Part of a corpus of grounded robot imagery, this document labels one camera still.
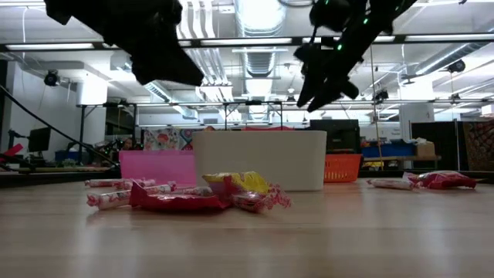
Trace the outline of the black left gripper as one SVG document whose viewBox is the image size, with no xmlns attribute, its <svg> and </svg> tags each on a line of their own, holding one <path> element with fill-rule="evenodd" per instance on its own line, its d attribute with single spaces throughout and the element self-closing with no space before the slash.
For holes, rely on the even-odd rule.
<svg viewBox="0 0 494 278">
<path fill-rule="evenodd" d="M 141 85 L 165 80 L 199 86 L 204 74 L 178 44 L 180 22 L 178 0 L 109 0 L 103 39 L 132 56 L 169 52 L 168 59 L 133 61 L 133 74 Z"/>
</svg>

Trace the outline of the yellow candy pack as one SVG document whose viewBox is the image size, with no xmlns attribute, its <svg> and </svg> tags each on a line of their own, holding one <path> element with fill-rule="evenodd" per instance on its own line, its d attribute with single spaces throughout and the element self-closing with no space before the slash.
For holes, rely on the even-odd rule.
<svg viewBox="0 0 494 278">
<path fill-rule="evenodd" d="M 206 174 L 202 178 L 216 195 L 240 192 L 266 194 L 269 191 L 269 183 L 255 171 Z"/>
</svg>

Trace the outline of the red Skittles candy pack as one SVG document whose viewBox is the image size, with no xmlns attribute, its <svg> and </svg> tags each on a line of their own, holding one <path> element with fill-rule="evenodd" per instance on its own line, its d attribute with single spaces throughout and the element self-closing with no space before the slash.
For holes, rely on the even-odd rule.
<svg viewBox="0 0 494 278">
<path fill-rule="evenodd" d="M 475 179 L 469 178 L 457 171 L 431 171 L 419 174 L 416 187 L 432 190 L 445 190 L 450 188 L 475 189 Z"/>
<path fill-rule="evenodd" d="M 158 212 L 205 212 L 221 211 L 232 204 L 217 195 L 202 196 L 190 194 L 150 193 L 135 181 L 130 190 L 130 205 Z"/>
</svg>

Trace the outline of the large black screen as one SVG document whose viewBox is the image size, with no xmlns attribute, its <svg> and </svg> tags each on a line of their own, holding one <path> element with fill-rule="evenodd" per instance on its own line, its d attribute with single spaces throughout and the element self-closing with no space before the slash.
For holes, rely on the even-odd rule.
<svg viewBox="0 0 494 278">
<path fill-rule="evenodd" d="M 328 154 L 360 154 L 358 120 L 311 120 L 310 130 L 326 131 Z"/>
</svg>

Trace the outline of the colourful patterned poster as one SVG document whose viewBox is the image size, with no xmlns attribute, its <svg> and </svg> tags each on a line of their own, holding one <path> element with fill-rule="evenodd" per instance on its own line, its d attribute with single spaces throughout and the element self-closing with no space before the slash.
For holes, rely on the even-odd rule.
<svg viewBox="0 0 494 278">
<path fill-rule="evenodd" d="M 195 130 L 176 127 L 144 131 L 145 151 L 192 151 Z"/>
</svg>

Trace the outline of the small orange mesh basket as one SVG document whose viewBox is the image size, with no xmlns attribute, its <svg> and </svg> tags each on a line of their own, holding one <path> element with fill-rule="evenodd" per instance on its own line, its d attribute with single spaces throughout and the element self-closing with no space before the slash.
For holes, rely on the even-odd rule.
<svg viewBox="0 0 494 278">
<path fill-rule="evenodd" d="M 324 182 L 353 182 L 360 171 L 360 154 L 327 154 L 324 166 Z"/>
</svg>

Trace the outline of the white ceiling light bar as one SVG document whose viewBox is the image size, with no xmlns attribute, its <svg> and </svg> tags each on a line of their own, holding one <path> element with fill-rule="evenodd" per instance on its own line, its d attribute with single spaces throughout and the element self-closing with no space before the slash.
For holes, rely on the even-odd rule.
<svg viewBox="0 0 494 278">
<path fill-rule="evenodd" d="M 291 38 L 244 38 L 244 39 L 203 39 L 203 46 L 276 46 L 292 42 Z"/>
<path fill-rule="evenodd" d="M 340 37 L 335 36 L 334 38 L 331 36 L 326 36 L 326 39 L 335 39 L 338 40 Z M 322 36 L 316 36 L 314 39 L 315 43 L 321 43 L 323 37 Z M 395 40 L 395 36 L 378 36 L 375 40 L 374 43 L 385 43 L 385 42 L 393 42 Z M 310 37 L 303 37 L 302 42 L 304 43 L 309 43 L 311 41 Z"/>
<path fill-rule="evenodd" d="M 53 43 L 53 44 L 10 44 L 5 47 L 11 51 L 34 51 L 34 50 L 72 50 L 93 49 L 92 43 Z"/>
<path fill-rule="evenodd" d="M 494 33 L 446 34 L 446 35 L 410 35 L 407 42 L 476 42 L 494 41 Z"/>
</svg>

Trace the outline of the white plastic bin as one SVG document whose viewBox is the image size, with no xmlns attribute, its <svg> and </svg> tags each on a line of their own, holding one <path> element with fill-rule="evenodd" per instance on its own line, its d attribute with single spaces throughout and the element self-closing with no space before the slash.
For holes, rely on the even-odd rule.
<svg viewBox="0 0 494 278">
<path fill-rule="evenodd" d="M 255 171 L 287 192 L 323 189 L 325 131 L 200 131 L 192 143 L 199 185 L 206 174 Z"/>
</svg>

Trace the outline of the blue storage bin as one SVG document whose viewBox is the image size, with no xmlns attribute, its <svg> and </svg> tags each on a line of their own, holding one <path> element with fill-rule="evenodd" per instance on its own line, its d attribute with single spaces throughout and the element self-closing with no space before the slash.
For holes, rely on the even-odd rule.
<svg viewBox="0 0 494 278">
<path fill-rule="evenodd" d="M 413 144 L 383 144 L 382 146 L 363 147 L 361 153 L 365 158 L 414 156 Z"/>
</svg>

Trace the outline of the pink translucent plastic bin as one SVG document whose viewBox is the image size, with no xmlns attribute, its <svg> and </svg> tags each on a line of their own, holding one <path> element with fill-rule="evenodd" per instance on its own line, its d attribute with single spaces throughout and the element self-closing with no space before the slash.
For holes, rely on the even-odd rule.
<svg viewBox="0 0 494 278">
<path fill-rule="evenodd" d="M 122 178 L 154 179 L 158 185 L 175 181 L 181 187 L 196 185 L 193 151 L 121 151 Z"/>
</svg>

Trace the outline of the wooden shelf board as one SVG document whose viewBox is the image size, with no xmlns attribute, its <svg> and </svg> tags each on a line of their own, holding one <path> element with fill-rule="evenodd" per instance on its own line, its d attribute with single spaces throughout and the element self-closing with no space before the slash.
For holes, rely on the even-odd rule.
<svg viewBox="0 0 494 278">
<path fill-rule="evenodd" d="M 389 156 L 379 158 L 364 158 L 364 161 L 440 161 L 441 156 Z"/>
</svg>

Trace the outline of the brown cardboard box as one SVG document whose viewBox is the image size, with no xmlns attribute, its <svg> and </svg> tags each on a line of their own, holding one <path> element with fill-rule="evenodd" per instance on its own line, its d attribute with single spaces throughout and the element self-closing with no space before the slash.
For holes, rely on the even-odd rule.
<svg viewBox="0 0 494 278">
<path fill-rule="evenodd" d="M 435 157 L 435 144 L 431 141 L 419 141 L 416 144 L 416 156 L 420 158 Z"/>
</svg>

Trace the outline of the black computer monitor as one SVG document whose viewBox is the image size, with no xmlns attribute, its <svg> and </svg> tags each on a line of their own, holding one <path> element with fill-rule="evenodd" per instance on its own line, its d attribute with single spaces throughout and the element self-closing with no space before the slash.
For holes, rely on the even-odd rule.
<svg viewBox="0 0 494 278">
<path fill-rule="evenodd" d="M 31 130 L 28 136 L 28 149 L 30 152 L 42 152 L 49 150 L 51 129 L 49 127 Z"/>
</svg>

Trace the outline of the dark patterned hanging rug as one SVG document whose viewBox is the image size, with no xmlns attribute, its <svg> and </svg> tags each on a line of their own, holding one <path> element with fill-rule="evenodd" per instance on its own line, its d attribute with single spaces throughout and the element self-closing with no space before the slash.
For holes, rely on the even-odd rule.
<svg viewBox="0 0 494 278">
<path fill-rule="evenodd" d="M 494 120 L 464 122 L 470 171 L 494 171 Z"/>
</svg>

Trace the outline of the silver ceiling air duct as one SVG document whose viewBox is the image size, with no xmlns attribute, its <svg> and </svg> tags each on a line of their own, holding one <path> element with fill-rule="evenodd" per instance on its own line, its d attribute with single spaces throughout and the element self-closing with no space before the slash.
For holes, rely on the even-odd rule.
<svg viewBox="0 0 494 278">
<path fill-rule="evenodd" d="M 286 9 L 277 0 L 234 0 L 234 5 L 240 37 L 275 37 L 282 32 Z M 250 100 L 267 101 L 276 71 L 276 47 L 244 47 L 241 57 L 244 91 Z"/>
</svg>

